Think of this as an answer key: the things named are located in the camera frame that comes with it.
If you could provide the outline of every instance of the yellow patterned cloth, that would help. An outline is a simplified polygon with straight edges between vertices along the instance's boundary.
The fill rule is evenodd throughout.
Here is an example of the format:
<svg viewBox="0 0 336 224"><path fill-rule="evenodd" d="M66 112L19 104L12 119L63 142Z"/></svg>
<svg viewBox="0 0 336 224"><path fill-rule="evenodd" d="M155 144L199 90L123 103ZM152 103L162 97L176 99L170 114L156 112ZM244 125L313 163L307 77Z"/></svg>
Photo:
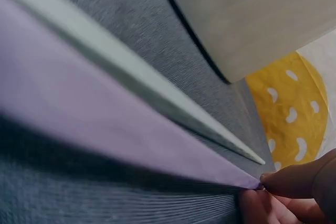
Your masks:
<svg viewBox="0 0 336 224"><path fill-rule="evenodd" d="M297 52L246 78L277 170L315 159L328 121L327 92Z"/></svg>

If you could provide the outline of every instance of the beige panel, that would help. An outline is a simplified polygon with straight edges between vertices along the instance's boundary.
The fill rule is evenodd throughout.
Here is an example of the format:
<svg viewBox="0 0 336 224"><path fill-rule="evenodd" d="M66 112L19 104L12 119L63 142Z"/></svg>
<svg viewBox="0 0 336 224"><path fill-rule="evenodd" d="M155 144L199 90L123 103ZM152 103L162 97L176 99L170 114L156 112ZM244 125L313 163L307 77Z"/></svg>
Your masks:
<svg viewBox="0 0 336 224"><path fill-rule="evenodd" d="M336 0L176 0L234 82L336 28Z"/></svg>

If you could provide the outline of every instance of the purple paper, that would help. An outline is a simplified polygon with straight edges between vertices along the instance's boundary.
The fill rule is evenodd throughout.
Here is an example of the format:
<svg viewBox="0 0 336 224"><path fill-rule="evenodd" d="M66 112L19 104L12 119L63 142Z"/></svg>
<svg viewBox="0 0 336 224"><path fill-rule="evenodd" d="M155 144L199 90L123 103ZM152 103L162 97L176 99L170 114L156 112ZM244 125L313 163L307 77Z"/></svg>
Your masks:
<svg viewBox="0 0 336 224"><path fill-rule="evenodd" d="M59 141L164 173L259 180L152 110L12 0L0 0L0 109Z"/></svg>

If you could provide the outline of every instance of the human hand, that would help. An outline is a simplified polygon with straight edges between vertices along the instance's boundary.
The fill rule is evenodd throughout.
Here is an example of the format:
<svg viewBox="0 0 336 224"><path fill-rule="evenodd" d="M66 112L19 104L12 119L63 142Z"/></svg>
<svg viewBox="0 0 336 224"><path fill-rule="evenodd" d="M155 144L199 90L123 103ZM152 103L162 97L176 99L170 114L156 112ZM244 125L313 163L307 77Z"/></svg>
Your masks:
<svg viewBox="0 0 336 224"><path fill-rule="evenodd" d="M260 178L267 191L240 196L244 224L332 223L336 212L336 150Z"/></svg>

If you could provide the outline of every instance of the dark gray carpet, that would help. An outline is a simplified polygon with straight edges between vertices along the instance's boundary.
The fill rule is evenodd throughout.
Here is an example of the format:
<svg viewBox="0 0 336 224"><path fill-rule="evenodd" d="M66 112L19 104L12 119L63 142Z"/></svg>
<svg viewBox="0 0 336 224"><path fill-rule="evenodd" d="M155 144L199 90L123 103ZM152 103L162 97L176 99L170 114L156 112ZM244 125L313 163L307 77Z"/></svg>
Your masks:
<svg viewBox="0 0 336 224"><path fill-rule="evenodd" d="M198 139L258 177L273 170L245 81L225 84L167 0L71 0L223 123L264 160L257 165ZM228 188L151 174L0 124L0 223L236 223Z"/></svg>

